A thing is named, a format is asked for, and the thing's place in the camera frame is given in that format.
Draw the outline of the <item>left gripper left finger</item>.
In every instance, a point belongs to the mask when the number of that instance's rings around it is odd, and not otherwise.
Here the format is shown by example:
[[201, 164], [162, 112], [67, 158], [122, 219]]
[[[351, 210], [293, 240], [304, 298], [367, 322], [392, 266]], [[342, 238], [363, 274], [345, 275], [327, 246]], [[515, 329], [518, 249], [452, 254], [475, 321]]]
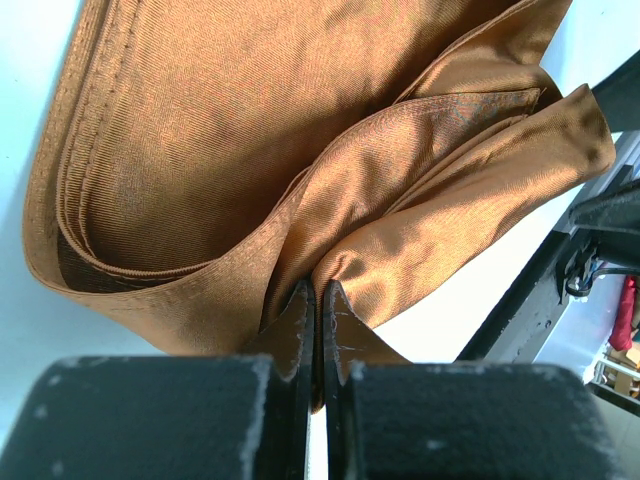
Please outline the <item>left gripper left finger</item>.
[[300, 282], [241, 353], [68, 357], [36, 381], [5, 479], [303, 479], [315, 295]]

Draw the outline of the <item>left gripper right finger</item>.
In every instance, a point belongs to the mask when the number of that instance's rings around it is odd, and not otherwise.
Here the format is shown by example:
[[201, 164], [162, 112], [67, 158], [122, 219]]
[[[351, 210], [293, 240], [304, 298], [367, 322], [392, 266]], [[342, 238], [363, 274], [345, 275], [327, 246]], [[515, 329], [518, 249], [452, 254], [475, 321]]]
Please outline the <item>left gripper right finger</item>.
[[405, 362], [354, 313], [323, 300], [332, 479], [619, 479], [590, 393], [545, 364]]

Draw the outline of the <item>orange satin napkin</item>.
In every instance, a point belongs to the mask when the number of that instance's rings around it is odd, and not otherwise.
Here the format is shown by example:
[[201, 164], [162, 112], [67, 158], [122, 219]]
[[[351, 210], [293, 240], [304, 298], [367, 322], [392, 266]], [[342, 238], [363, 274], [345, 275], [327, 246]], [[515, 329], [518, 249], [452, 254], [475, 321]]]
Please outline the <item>orange satin napkin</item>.
[[35, 155], [26, 263], [180, 355], [229, 354], [301, 279], [376, 327], [604, 173], [565, 1], [88, 1]]

